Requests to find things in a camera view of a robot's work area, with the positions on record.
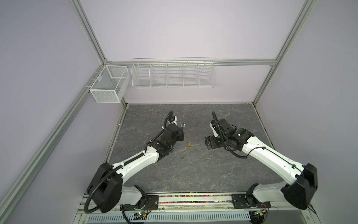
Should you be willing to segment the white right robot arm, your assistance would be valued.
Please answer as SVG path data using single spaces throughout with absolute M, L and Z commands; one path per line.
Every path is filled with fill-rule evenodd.
M 282 178 L 282 182 L 253 184 L 245 194 L 247 206 L 257 207 L 266 202 L 287 202 L 300 210 L 308 209 L 318 189 L 318 170 L 303 165 L 275 151 L 245 128 L 233 128 L 225 119 L 214 118 L 210 123 L 213 135 L 206 137 L 208 149 L 224 148 L 235 157 L 253 157 Z

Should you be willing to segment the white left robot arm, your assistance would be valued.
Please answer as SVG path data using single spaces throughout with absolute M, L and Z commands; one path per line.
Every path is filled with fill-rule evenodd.
M 169 155 L 176 142 L 183 140 L 183 127 L 173 123 L 163 129 L 159 140 L 149 142 L 145 150 L 131 158 L 112 165 L 101 164 L 86 190 L 88 198 L 84 212 L 91 214 L 100 210 L 107 213 L 118 204 L 130 205 L 135 210 L 145 208 L 147 194 L 137 185 L 123 185 L 139 171 Z

